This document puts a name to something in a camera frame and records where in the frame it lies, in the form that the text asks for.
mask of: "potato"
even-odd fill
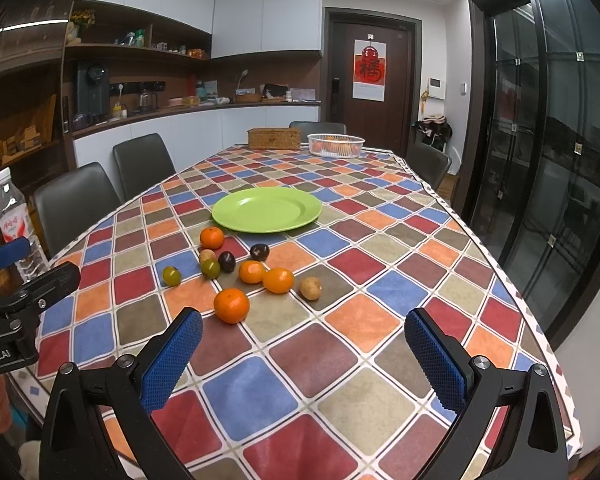
[[[199,260],[200,260],[200,265],[205,263],[207,260],[217,260],[216,253],[213,252],[211,249],[204,249],[203,251],[200,251]]]
[[[300,282],[300,294],[309,301],[318,300],[322,294],[322,283],[313,276],[305,278]]]

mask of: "door handle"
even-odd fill
[[[331,80],[331,119],[338,118],[338,98],[340,95],[340,79],[335,77]]]

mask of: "dining chair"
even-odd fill
[[[159,134],[125,140],[113,147],[125,200],[141,194],[176,173]]]
[[[451,158],[446,153],[421,142],[416,142],[408,148],[404,160],[433,190],[438,189],[451,166]]]
[[[33,200],[52,256],[121,205],[99,162],[81,166],[38,188]]]
[[[342,123],[317,123],[315,121],[293,121],[290,128],[300,129],[300,142],[309,142],[310,134],[346,135],[347,127]]]

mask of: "green plate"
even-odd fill
[[[254,187],[219,200],[211,211],[216,223],[243,233],[278,233],[313,222],[322,203],[293,187]]]

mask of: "glass door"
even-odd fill
[[[589,0],[533,0],[546,113],[535,179],[506,261],[542,329],[600,242],[600,15]]]
[[[538,116],[539,59],[530,4],[492,21],[496,86],[486,164],[471,228],[495,258],[506,258],[532,162]]]

